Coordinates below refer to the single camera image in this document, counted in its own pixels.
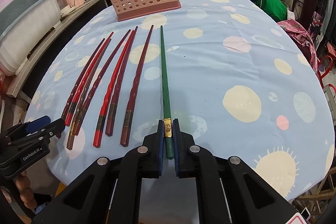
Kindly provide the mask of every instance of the chopstick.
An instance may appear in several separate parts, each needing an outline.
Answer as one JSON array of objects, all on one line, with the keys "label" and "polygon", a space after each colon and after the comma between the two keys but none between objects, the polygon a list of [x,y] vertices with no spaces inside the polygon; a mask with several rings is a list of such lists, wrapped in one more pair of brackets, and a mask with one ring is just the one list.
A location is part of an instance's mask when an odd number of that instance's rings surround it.
[{"label": "chopstick", "polygon": [[129,57],[129,54],[131,52],[131,48],[132,48],[132,44],[133,44],[135,35],[137,33],[137,28],[138,28],[138,26],[134,30],[134,34],[133,34],[132,40],[130,42],[130,46],[127,48],[123,63],[121,64],[121,67],[120,67],[120,72],[119,72],[119,75],[118,75],[117,83],[115,84],[115,87],[114,87],[114,93],[113,93],[111,103],[110,103],[109,114],[107,115],[106,130],[105,130],[105,134],[109,137],[112,136],[112,134],[113,134],[114,120],[116,118],[116,112],[117,112],[117,105],[118,105],[118,100],[119,100],[121,83],[122,83],[123,78],[124,78],[128,57]]},{"label": "chopstick", "polygon": [[103,68],[101,69],[100,73],[98,74],[97,79],[95,80],[91,90],[89,91],[89,94],[87,96],[87,98],[85,99],[85,102],[83,104],[83,107],[80,109],[79,114],[78,114],[78,119],[75,122],[75,129],[74,129],[74,134],[75,136],[78,135],[79,130],[82,126],[83,120],[85,118],[85,114],[90,106],[90,102],[95,94],[95,91],[100,83],[101,78],[103,77],[104,73],[106,72],[109,64],[111,63],[112,59],[114,58],[114,56],[116,55],[116,53],[118,52],[119,48],[121,47],[122,43],[124,42],[124,40],[126,39],[126,37],[128,36],[128,34],[130,33],[131,30],[128,30],[127,33],[124,35],[124,37],[120,40],[120,42],[118,43],[118,45],[115,47],[115,49],[113,50],[113,52],[111,53],[111,55],[109,56],[108,60],[106,61],[106,63],[104,64]]},{"label": "chopstick", "polygon": [[103,51],[101,52],[100,56],[98,57],[97,59],[97,62],[95,63],[92,71],[90,72],[90,76],[89,78],[87,79],[86,81],[86,84],[85,84],[85,87],[83,89],[83,92],[79,98],[79,102],[78,102],[78,105],[77,105],[77,108],[76,108],[76,112],[73,116],[73,119],[72,119],[72,123],[71,123],[71,127],[70,127],[70,131],[69,131],[69,136],[68,136],[68,142],[67,142],[67,149],[69,150],[72,150],[73,148],[73,145],[74,145],[74,140],[75,140],[75,133],[74,133],[74,129],[75,129],[75,123],[76,123],[76,120],[78,118],[78,114],[79,114],[79,110],[81,109],[81,107],[83,106],[83,102],[85,100],[85,97],[86,97],[86,93],[90,87],[90,84],[92,82],[92,79],[96,73],[96,70],[98,68],[98,65],[102,59],[102,57],[104,56],[104,53],[106,51],[108,47],[108,44],[105,45],[105,48],[103,49]]},{"label": "chopstick", "polygon": [[95,65],[95,63],[97,62],[97,59],[99,57],[99,55],[102,53],[104,47],[106,46],[106,44],[109,44],[110,43],[110,37],[112,36],[113,32],[110,34],[109,38],[104,42],[103,46],[99,49],[98,53],[96,54],[96,56],[94,57],[94,59],[92,60],[92,63],[90,64],[90,66],[88,67],[76,93],[75,93],[75,96],[73,97],[72,99],[72,102],[71,102],[71,105],[70,105],[70,109],[69,109],[69,112],[68,112],[68,115],[65,119],[65,125],[68,127],[71,123],[71,120],[72,120],[72,116],[75,112],[75,109],[76,109],[76,106],[77,106],[77,103],[78,103],[78,100],[79,100],[79,96],[81,95],[82,93],[82,90],[84,88],[84,85],[86,84],[86,81],[90,75],[90,72],[91,70],[93,69],[93,66]]},{"label": "chopstick", "polygon": [[120,138],[120,144],[124,147],[128,146],[128,142],[129,142],[129,136],[130,136],[130,132],[131,132],[133,112],[134,112],[135,100],[137,98],[137,93],[138,93],[138,88],[139,88],[140,76],[141,76],[143,64],[144,64],[144,61],[145,61],[146,52],[147,52],[147,49],[148,49],[148,44],[149,44],[149,41],[151,39],[153,27],[154,27],[154,25],[151,26],[151,29],[148,33],[147,40],[146,40],[145,45],[143,47],[141,57],[140,57],[140,60],[139,60],[139,64],[138,64],[138,67],[136,69],[135,77],[134,77],[134,80],[133,80],[133,86],[132,86],[132,89],[131,89],[129,100],[128,100],[128,103],[127,103],[124,125],[123,125],[121,138]]},{"label": "chopstick", "polygon": [[123,61],[126,51],[129,47],[132,47],[131,42],[133,42],[133,38],[134,38],[134,34],[135,31],[131,32],[131,35],[128,38],[127,43],[125,44],[123,51],[121,52],[121,55],[118,59],[118,62],[114,68],[113,74],[111,76],[111,81],[109,83],[109,86],[107,88],[106,94],[104,96],[104,101],[103,101],[103,105],[100,109],[100,113],[99,113],[99,117],[98,117],[98,122],[97,122],[97,127],[96,127],[96,131],[94,134],[94,139],[93,139],[93,146],[99,148],[100,144],[101,144],[101,138],[102,138],[102,134],[103,134],[103,130],[104,130],[104,125],[105,125],[105,119],[106,119],[106,114],[107,114],[107,108],[110,102],[110,98],[111,98],[111,93],[114,87],[114,83],[116,81],[117,78],[117,74],[119,72],[120,66],[121,66],[121,62]]}]

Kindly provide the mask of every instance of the red chopstick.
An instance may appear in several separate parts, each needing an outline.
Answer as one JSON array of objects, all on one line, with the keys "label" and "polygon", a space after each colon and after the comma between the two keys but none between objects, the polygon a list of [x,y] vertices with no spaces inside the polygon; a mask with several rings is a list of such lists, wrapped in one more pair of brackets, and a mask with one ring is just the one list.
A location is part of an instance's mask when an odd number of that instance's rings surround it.
[{"label": "red chopstick", "polygon": [[104,130],[104,125],[105,125],[105,119],[106,119],[106,114],[107,114],[107,109],[108,109],[108,105],[110,102],[110,98],[111,98],[111,93],[114,87],[114,83],[116,81],[118,72],[120,70],[120,66],[121,66],[121,62],[123,61],[126,51],[128,49],[128,47],[131,47],[131,42],[133,42],[133,37],[134,37],[134,33],[135,31],[131,32],[131,35],[128,38],[127,43],[125,44],[123,51],[121,52],[121,55],[118,59],[118,62],[114,68],[113,74],[111,76],[111,81],[109,83],[109,86],[107,88],[106,94],[104,96],[104,102],[103,105],[100,109],[100,113],[99,113],[99,117],[98,117],[98,122],[97,122],[97,127],[96,127],[96,132],[94,134],[94,139],[93,139],[93,146],[99,148],[100,144],[101,144],[101,137],[103,135],[103,130]]},{"label": "red chopstick", "polygon": [[100,48],[101,44],[103,44],[104,40],[105,40],[105,38],[103,38],[103,40],[99,43],[98,47],[94,50],[94,52],[93,52],[92,55],[90,56],[90,59],[86,62],[86,64],[85,64],[85,66],[84,66],[84,68],[83,68],[81,74],[79,75],[79,77],[78,77],[78,79],[77,79],[77,81],[76,81],[76,83],[75,83],[75,86],[73,87],[73,89],[72,89],[72,91],[71,91],[71,93],[70,93],[70,96],[69,96],[69,98],[68,98],[68,100],[67,100],[67,103],[66,103],[66,105],[65,105],[65,107],[64,107],[64,109],[63,109],[63,113],[62,113],[62,116],[61,116],[61,118],[62,118],[63,120],[65,120],[65,118],[67,117],[67,114],[68,114],[68,111],[69,111],[70,104],[71,104],[72,99],[73,99],[73,97],[74,97],[74,95],[75,95],[75,93],[76,93],[77,87],[78,87],[79,83],[81,82],[81,80],[82,80],[82,78],[83,78],[84,73],[86,72],[88,66],[90,65],[92,59],[94,58],[94,56],[95,56],[95,54],[97,53],[98,49]]},{"label": "red chopstick", "polygon": [[84,86],[86,84],[86,81],[87,81],[87,79],[88,79],[88,77],[90,75],[90,72],[91,72],[92,68],[94,67],[95,63],[97,62],[97,59],[98,59],[99,55],[102,53],[105,45],[110,43],[110,41],[111,41],[110,37],[112,36],[112,34],[113,34],[113,32],[109,35],[109,37],[107,38],[107,40],[104,42],[103,46],[99,49],[98,53],[96,54],[96,56],[92,60],[92,63],[88,67],[88,69],[87,69],[87,71],[86,71],[86,73],[85,73],[85,75],[84,75],[84,77],[83,77],[83,79],[82,79],[82,81],[81,81],[81,83],[80,83],[80,85],[79,85],[76,93],[75,93],[75,96],[72,99],[68,115],[67,115],[67,117],[65,119],[65,125],[67,127],[71,123],[72,116],[73,116],[73,114],[74,114],[74,112],[76,110],[76,105],[77,105],[79,97],[80,97],[80,95],[81,95],[81,93],[83,91],[83,88],[84,88]]},{"label": "red chopstick", "polygon": [[82,126],[83,120],[85,118],[85,114],[90,106],[91,100],[95,94],[95,91],[100,83],[101,78],[103,77],[104,73],[106,72],[108,66],[110,65],[112,59],[114,58],[114,56],[116,55],[116,53],[118,52],[119,48],[121,47],[121,44],[125,41],[126,37],[128,36],[128,34],[130,33],[131,30],[128,30],[127,33],[124,35],[124,37],[120,40],[120,42],[118,43],[118,45],[115,47],[115,49],[113,50],[113,52],[111,53],[111,55],[109,56],[108,60],[106,61],[106,63],[104,64],[103,68],[101,69],[100,73],[98,74],[97,79],[95,80],[95,82],[93,83],[93,86],[83,104],[83,107],[81,108],[79,115],[78,115],[78,120],[75,123],[75,129],[74,129],[74,134],[75,136],[78,135],[79,130]]},{"label": "red chopstick", "polygon": [[114,87],[114,93],[113,93],[111,103],[110,103],[109,114],[107,115],[106,130],[105,130],[105,134],[109,137],[112,136],[112,134],[113,134],[114,121],[115,121],[115,118],[116,118],[116,112],[117,112],[117,105],[118,105],[118,101],[119,101],[121,83],[122,83],[123,78],[124,78],[126,65],[127,65],[127,62],[128,62],[128,57],[129,57],[129,54],[131,52],[132,44],[133,44],[135,35],[137,33],[137,29],[138,29],[138,26],[134,30],[134,34],[133,34],[132,40],[130,42],[130,46],[127,48],[123,63],[121,64],[121,67],[120,67],[120,72],[118,74],[117,83],[115,84],[115,87]]},{"label": "red chopstick", "polygon": [[140,82],[140,76],[143,68],[143,64],[146,57],[146,52],[149,44],[149,40],[151,39],[152,31],[153,31],[153,25],[151,26],[151,29],[148,33],[145,45],[143,47],[141,57],[139,60],[138,67],[136,69],[135,77],[133,80],[133,86],[131,89],[131,93],[129,95],[129,100],[127,103],[126,113],[125,113],[125,119],[124,119],[124,125],[121,132],[121,138],[120,138],[120,144],[124,147],[128,146],[129,142],[129,136],[131,132],[131,126],[132,126],[132,119],[133,119],[133,112],[135,107],[135,100],[137,98],[138,88],[139,88],[139,82]]}]

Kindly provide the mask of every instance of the green cloth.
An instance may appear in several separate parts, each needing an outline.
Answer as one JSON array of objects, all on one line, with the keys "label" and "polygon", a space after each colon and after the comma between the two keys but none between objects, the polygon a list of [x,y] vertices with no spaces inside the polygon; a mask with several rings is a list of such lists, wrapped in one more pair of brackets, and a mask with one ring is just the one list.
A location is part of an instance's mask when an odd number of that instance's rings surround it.
[{"label": "green cloth", "polygon": [[275,22],[287,20],[287,7],[280,0],[257,0],[256,5]]}]

